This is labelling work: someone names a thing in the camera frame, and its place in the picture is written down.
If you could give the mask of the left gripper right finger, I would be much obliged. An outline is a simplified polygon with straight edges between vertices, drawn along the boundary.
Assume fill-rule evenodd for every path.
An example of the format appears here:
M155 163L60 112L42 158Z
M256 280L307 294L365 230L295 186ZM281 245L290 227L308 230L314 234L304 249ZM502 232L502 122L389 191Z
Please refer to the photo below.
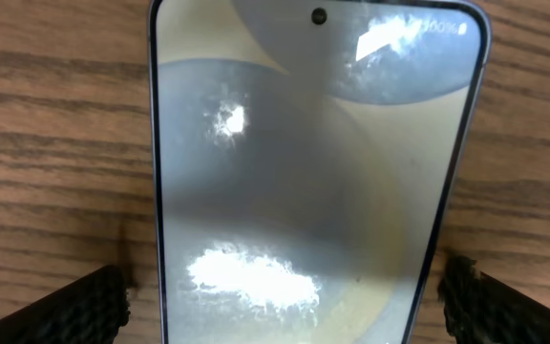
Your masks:
M457 344L550 344L550 309L480 271L468 257L447 257L437 293Z

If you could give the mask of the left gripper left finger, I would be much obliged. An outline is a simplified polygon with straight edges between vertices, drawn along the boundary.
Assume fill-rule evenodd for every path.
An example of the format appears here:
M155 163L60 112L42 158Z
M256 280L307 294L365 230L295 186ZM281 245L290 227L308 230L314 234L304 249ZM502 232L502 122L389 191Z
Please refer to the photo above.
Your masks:
M0 344L112 344L129 307L125 276L108 265L0 319Z

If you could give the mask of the Samsung Galaxy smartphone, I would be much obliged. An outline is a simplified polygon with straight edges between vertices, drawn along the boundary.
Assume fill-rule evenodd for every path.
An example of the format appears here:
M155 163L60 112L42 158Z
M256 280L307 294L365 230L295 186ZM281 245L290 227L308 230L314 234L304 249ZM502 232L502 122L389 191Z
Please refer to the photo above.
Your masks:
M408 342L483 9L155 0L148 38L162 341Z

